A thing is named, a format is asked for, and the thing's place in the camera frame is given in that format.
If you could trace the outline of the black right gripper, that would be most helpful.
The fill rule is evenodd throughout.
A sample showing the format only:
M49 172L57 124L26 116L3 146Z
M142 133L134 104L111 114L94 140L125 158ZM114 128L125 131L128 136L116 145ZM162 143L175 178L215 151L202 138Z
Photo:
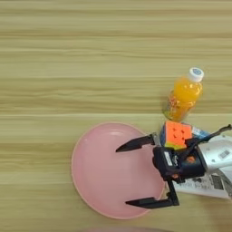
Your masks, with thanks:
M129 140L116 149L116 151L125 152L138 150L144 145L155 145L156 137L156 133L151 133L143 137ZM167 177L169 186L167 197L162 200L156 200L155 198L134 199L126 201L127 205L146 209L178 206L179 199L172 181L183 183L186 179L198 178L205 175L206 168L204 167L202 158L195 149L168 149L168 152L170 160L172 161L172 166L169 168Z

